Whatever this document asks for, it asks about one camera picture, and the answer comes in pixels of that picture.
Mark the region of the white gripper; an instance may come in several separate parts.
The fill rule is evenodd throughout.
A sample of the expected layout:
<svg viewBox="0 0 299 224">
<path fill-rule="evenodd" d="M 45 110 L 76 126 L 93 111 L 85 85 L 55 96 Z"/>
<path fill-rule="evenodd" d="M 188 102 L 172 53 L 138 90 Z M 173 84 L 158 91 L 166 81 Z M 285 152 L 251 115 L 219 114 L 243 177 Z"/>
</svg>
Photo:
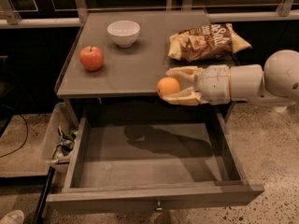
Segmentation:
<svg viewBox="0 0 299 224">
<path fill-rule="evenodd" d="M 170 105 L 222 105 L 230 102 L 230 68 L 225 64 L 210 65 L 205 70 L 197 66 L 175 67 L 170 68 L 165 74 L 191 83 L 198 79 L 199 92 L 194 87 L 189 87 L 177 93 L 164 95 L 162 99 Z"/>
</svg>

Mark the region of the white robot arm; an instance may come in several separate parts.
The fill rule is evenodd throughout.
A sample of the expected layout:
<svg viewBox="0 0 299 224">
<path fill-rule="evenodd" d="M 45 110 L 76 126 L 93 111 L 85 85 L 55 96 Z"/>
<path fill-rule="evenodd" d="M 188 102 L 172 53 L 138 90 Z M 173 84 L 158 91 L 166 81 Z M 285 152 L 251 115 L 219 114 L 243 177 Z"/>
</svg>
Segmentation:
<svg viewBox="0 0 299 224">
<path fill-rule="evenodd" d="M 191 84 L 182 91 L 161 96 L 172 105 L 224 105 L 242 101 L 284 110 L 299 103 L 299 52 L 294 50 L 277 51 L 264 65 L 185 66 L 171 68 L 166 75 Z"/>
</svg>

